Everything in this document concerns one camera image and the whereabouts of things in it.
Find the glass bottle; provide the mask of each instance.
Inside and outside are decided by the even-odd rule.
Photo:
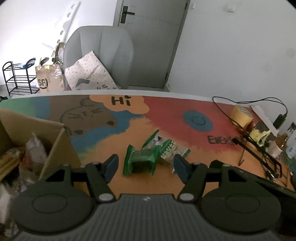
[[[296,125],[292,122],[291,126],[288,128],[287,133],[278,136],[274,141],[271,142],[268,153],[273,157],[277,158],[278,155],[285,149],[287,149],[287,142],[292,133],[296,130]]]
[[[296,143],[292,147],[286,149],[287,156],[292,159],[296,154]]]

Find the blue circle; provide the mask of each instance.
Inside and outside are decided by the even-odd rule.
[[[201,112],[188,110],[183,114],[184,122],[196,131],[209,132],[213,130],[211,120]]]

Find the black wire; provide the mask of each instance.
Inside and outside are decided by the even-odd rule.
[[[252,140],[252,141],[254,141],[253,140],[253,138],[251,138],[250,137],[250,135],[248,134],[248,132],[240,125],[240,124],[238,124],[235,120],[233,120],[229,115],[227,115],[218,105],[217,105],[217,103],[215,102],[215,100],[214,100],[214,98],[221,98],[221,99],[226,99],[226,100],[229,100],[229,101],[231,101],[231,102],[233,102],[233,103],[236,103],[236,104],[250,104],[250,103],[255,103],[255,102],[259,102],[259,101],[271,101],[271,102],[276,102],[276,103],[279,103],[279,104],[282,104],[285,108],[286,108],[286,114],[285,114],[285,116],[288,114],[288,109],[287,109],[287,107],[286,107],[286,105],[280,100],[280,99],[278,99],[278,98],[275,98],[275,97],[267,97],[267,98],[263,98],[263,99],[260,99],[260,100],[254,100],[254,101],[240,101],[240,102],[236,102],[236,101],[233,101],[233,100],[231,100],[231,99],[228,99],[228,98],[225,98],[225,97],[220,97],[220,96],[213,96],[212,97],[212,100],[213,100],[213,102],[214,102],[214,104],[218,107],[218,109],[228,118],[228,119],[230,119],[232,122],[234,122],[234,123],[236,123],[241,129],[242,129],[242,131],[245,133],[245,134],[247,134],[248,135],[248,137]],[[263,155],[263,158],[264,158],[264,160],[265,160],[265,162],[267,163],[267,161],[266,161],[266,157],[265,157],[265,155],[264,154],[262,154]]]
[[[254,101],[239,101],[239,102],[236,102],[236,101],[233,101],[231,99],[228,99],[228,98],[225,98],[225,97],[220,97],[220,96],[214,96],[212,98],[213,102],[215,103],[214,101],[214,98],[221,98],[221,99],[226,99],[226,100],[229,100],[233,103],[236,103],[236,104],[251,104],[251,103],[255,103],[255,102],[259,102],[259,101],[271,101],[271,102],[276,102],[276,103],[279,103],[281,105],[283,105],[285,108],[286,108],[286,113],[285,113],[285,116],[287,116],[288,114],[288,108],[287,106],[283,103],[283,101],[281,101],[280,99],[276,98],[276,97],[266,97],[266,98],[263,98],[263,99],[260,99],[260,100],[254,100]]]

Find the cardboard flap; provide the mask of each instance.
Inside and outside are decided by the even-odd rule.
[[[0,122],[0,156],[2,156],[10,148],[13,148],[12,141]]]
[[[64,163],[70,164],[73,168],[81,167],[80,160],[71,144],[71,140],[67,136],[66,130],[62,129],[52,146],[39,179]]]
[[[60,130],[64,128],[64,124],[58,122],[38,119],[3,108],[0,108],[0,122],[13,145],[24,146],[34,132],[47,150],[51,149]]]

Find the polka dot pillow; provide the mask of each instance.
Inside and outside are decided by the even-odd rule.
[[[91,51],[65,69],[65,77],[72,90],[79,89],[79,79],[89,80],[89,89],[118,89],[110,74]]]

